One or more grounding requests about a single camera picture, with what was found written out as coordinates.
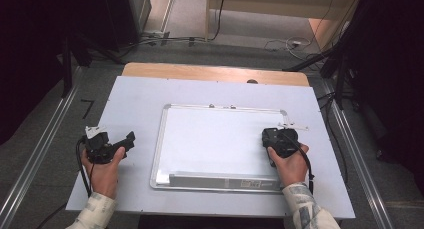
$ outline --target table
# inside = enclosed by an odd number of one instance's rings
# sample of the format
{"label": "table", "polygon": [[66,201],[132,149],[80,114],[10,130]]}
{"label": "table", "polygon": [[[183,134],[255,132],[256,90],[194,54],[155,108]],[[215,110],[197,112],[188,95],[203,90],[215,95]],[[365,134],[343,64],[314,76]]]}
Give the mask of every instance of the table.
{"label": "table", "polygon": [[[206,40],[209,34],[209,10],[219,10],[221,1],[206,2]],[[223,10],[309,18],[312,30],[316,32],[318,45],[321,50],[326,50],[351,19],[358,2],[359,0],[224,0]]]}
{"label": "table", "polygon": [[[119,167],[117,211],[138,214],[202,215],[234,217],[281,217],[291,213],[281,194],[246,194],[210,191],[165,191],[150,187],[155,145],[162,108],[167,103],[236,105],[262,108],[288,108],[293,118],[308,117],[311,132],[323,136],[299,134],[306,144],[314,145],[310,160],[316,175],[315,196],[335,218],[354,218],[346,188],[331,147],[313,89],[301,73],[282,73],[225,67],[130,63],[118,77],[105,107],[100,125],[106,125],[111,142],[121,140],[133,130],[135,147]],[[171,79],[188,77],[190,80]],[[264,84],[239,83],[255,79]],[[281,86],[283,82],[292,83]],[[275,97],[261,95],[274,92]],[[299,103],[305,107],[290,108]],[[325,156],[318,163],[317,156]],[[67,210],[81,210],[86,193],[77,179]]]}

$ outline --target whiteboard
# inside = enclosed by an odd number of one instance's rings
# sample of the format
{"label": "whiteboard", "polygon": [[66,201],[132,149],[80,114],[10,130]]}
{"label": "whiteboard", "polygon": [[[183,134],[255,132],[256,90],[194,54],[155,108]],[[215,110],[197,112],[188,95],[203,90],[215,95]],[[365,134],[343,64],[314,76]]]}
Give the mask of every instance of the whiteboard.
{"label": "whiteboard", "polygon": [[[279,123],[283,123],[280,110],[166,105],[151,186],[281,193],[261,139],[263,129]],[[174,186],[170,175],[188,181]]]}

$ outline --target finger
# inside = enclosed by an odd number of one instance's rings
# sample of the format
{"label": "finger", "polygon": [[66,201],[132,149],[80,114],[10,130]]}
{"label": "finger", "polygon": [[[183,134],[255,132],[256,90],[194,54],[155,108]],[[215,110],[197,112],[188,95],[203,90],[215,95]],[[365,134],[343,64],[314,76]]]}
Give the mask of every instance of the finger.
{"label": "finger", "polygon": [[119,162],[124,158],[125,154],[125,147],[120,147],[118,150],[116,150],[115,155],[113,156],[112,163],[116,166],[119,164]]}
{"label": "finger", "polygon": [[88,160],[88,157],[87,157],[87,150],[86,149],[82,150],[81,162],[82,162],[82,164],[84,165],[85,168],[89,168],[91,166],[91,162]]}
{"label": "finger", "polygon": [[309,147],[302,143],[300,143],[300,149],[302,149],[302,151],[304,151],[305,153],[309,151]]}
{"label": "finger", "polygon": [[272,148],[272,147],[268,147],[268,153],[269,153],[269,156],[271,157],[271,160],[273,160],[275,163],[277,163],[277,162],[279,162],[280,163],[280,161],[284,161],[278,154],[277,154],[277,152],[274,150],[274,148]]}

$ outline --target right hand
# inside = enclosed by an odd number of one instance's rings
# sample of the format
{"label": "right hand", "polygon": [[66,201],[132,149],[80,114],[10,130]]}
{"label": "right hand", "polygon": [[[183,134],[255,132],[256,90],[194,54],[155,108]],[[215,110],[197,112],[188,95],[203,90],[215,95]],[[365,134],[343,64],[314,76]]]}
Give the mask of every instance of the right hand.
{"label": "right hand", "polygon": [[[300,144],[300,148],[305,153],[309,150],[309,147],[303,144]],[[299,151],[293,153],[293,155],[287,158],[281,158],[278,156],[277,152],[272,147],[268,147],[268,153],[277,166],[278,175],[285,187],[296,182],[305,181],[308,167],[306,166],[306,162]]]}

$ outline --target black cable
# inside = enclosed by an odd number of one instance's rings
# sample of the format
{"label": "black cable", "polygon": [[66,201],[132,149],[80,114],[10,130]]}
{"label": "black cable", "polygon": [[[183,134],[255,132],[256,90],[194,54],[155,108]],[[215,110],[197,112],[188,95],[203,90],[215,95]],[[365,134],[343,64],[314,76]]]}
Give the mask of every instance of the black cable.
{"label": "black cable", "polygon": [[317,101],[320,101],[320,100],[322,100],[322,99],[324,99],[324,98],[326,98],[326,97],[329,97],[329,96],[331,96],[331,95],[334,95],[334,93],[335,93],[335,92],[330,92],[330,93],[327,93],[327,94],[325,94],[325,95],[323,95],[323,96],[317,97]]}
{"label": "black cable", "polygon": [[324,107],[327,109],[327,105],[329,103],[330,103],[330,100],[327,100],[327,102],[324,105],[322,105],[319,109],[322,110],[322,108],[324,108]]}
{"label": "black cable", "polygon": [[[152,42],[157,42],[157,41],[190,41],[190,40],[194,40],[197,42],[205,42],[205,39],[203,37],[168,37],[168,38],[149,38],[149,39],[145,39],[145,40],[141,40],[140,42],[133,44],[131,46],[128,47],[128,50],[125,51],[124,53],[120,54],[120,55],[116,55],[117,58],[122,58],[124,56],[126,56],[128,53],[130,53],[136,46],[141,45],[141,44],[148,44],[148,43],[152,43]],[[103,56],[98,56],[98,55],[94,55],[92,53],[90,53],[90,56],[93,58],[97,58],[97,61],[106,61],[109,60],[109,58],[107,57],[103,57]]]}
{"label": "black cable", "polygon": [[285,136],[287,139],[289,139],[289,141],[295,145],[297,147],[297,150],[300,152],[300,154],[302,155],[303,159],[306,162],[306,166],[308,167],[308,178],[309,178],[309,191],[311,191],[311,194],[314,194],[314,175],[312,174],[312,166],[311,166],[311,162],[309,161],[308,156],[306,155],[306,153],[302,150],[302,148],[300,146],[297,145],[297,143],[291,139],[290,137],[288,137],[286,134],[281,133],[281,135]]}
{"label": "black cable", "polygon": [[281,43],[285,43],[285,42],[283,42],[283,41],[281,41],[281,40],[271,40],[271,41],[267,41],[266,43],[265,43],[265,46],[264,46],[264,50],[265,51],[269,51],[269,52],[276,52],[276,51],[279,51],[281,48],[284,48],[284,46],[282,46],[282,47],[279,47],[279,48],[277,48],[277,49],[267,49],[266,48],[266,46],[268,46],[268,44],[269,43],[271,43],[271,42],[281,42]]}
{"label": "black cable", "polygon": [[219,14],[218,14],[218,29],[216,30],[215,36],[212,39],[208,39],[210,41],[215,40],[215,38],[219,34],[219,31],[221,30],[221,13],[222,13],[222,7],[223,6],[224,6],[224,0],[221,0],[221,7],[219,8]]}
{"label": "black cable", "polygon": [[342,158],[342,162],[343,162],[343,168],[344,168],[344,180],[343,180],[343,181],[344,181],[344,183],[347,185],[347,183],[349,182],[349,177],[348,177],[348,172],[347,172],[346,157],[345,157],[345,155],[344,155],[344,153],[343,153],[343,151],[342,151],[342,148],[341,148],[341,146],[340,146],[340,142],[339,142],[339,140],[337,139],[336,134],[335,134],[335,133],[334,133],[334,131],[333,131],[333,128],[331,127],[331,124],[330,124],[330,118],[329,118],[330,108],[331,108],[331,105],[333,104],[333,101],[334,101],[334,95],[332,95],[332,96],[328,99],[327,103],[325,104],[325,107],[326,107],[326,108],[325,108],[325,113],[326,113],[325,126],[326,126],[326,128],[329,128],[329,129],[330,129],[331,135],[333,136],[334,140],[336,141],[337,148],[339,149],[340,156],[341,156],[341,158]]}
{"label": "black cable", "polygon": [[76,153],[76,157],[77,157],[78,168],[80,170],[81,177],[82,177],[82,180],[84,182],[85,190],[87,191],[88,197],[90,197],[91,196],[91,188],[88,185],[87,178],[86,178],[85,173],[84,173],[84,168],[83,168],[82,162],[81,162],[81,152],[79,150],[79,147],[82,144],[82,142],[83,142],[83,138],[80,138],[77,142],[77,145],[76,145],[76,148],[75,148],[75,153]]}
{"label": "black cable", "polygon": [[57,208],[54,212],[52,212],[50,215],[48,215],[41,223],[40,225],[38,225],[38,227],[36,229],[41,229],[43,228],[43,226],[50,220],[52,219],[58,212],[60,212],[61,210],[63,210],[66,207],[66,204],[68,204],[67,202],[65,202],[65,204],[63,204],[62,206],[60,206],[59,208]]}
{"label": "black cable", "polygon": [[312,42],[315,40],[315,38],[316,38],[316,35],[317,35],[317,32],[318,32],[318,29],[319,29],[319,27],[321,26],[321,23],[322,23],[322,21],[324,20],[324,18],[327,16],[327,14],[328,14],[328,12],[330,12],[330,9],[331,9],[331,6],[333,5],[333,1],[334,0],[331,0],[330,1],[330,5],[328,6],[328,9],[327,9],[327,12],[324,14],[324,16],[321,18],[321,20],[319,21],[319,23],[318,23],[318,26],[317,26],[317,29],[315,29],[315,32],[314,32],[314,36],[312,37],[312,39],[311,39],[311,44],[312,44]]}
{"label": "black cable", "polygon": [[93,166],[91,166],[91,170],[90,170],[90,176],[88,181],[90,182],[90,191],[91,191],[91,176],[93,175],[93,170],[94,170],[94,160],[93,160]]}
{"label": "black cable", "polygon": [[[352,3],[351,3],[351,4],[350,4],[350,6],[349,6],[349,9],[347,10],[347,12],[345,13],[345,15],[343,16],[342,20],[340,20],[341,22],[343,22],[343,21],[346,19],[347,15],[349,14],[349,12],[350,12],[350,10],[352,9],[353,5],[355,5],[355,2],[356,2],[356,1],[357,1],[357,0],[353,0],[353,1],[352,1]],[[347,30],[347,28],[344,28],[344,30],[343,30],[343,27],[341,27],[341,28],[340,28],[340,32],[339,32],[339,35],[338,35],[339,40],[340,40],[340,38],[341,38],[342,34],[343,34],[346,30]],[[332,43],[332,41],[328,41],[328,42],[327,42],[327,44],[325,44],[325,46],[324,46],[323,48],[327,47],[329,43]]]}
{"label": "black cable", "polygon": [[[309,59],[309,57],[310,56],[315,56],[315,55],[322,55],[321,53],[311,53],[311,54],[308,54],[306,57],[305,57],[305,60],[308,60]],[[316,66],[318,69],[317,70],[321,70],[321,67],[319,67],[318,65],[317,65],[317,63],[314,63],[313,64],[314,66]]]}

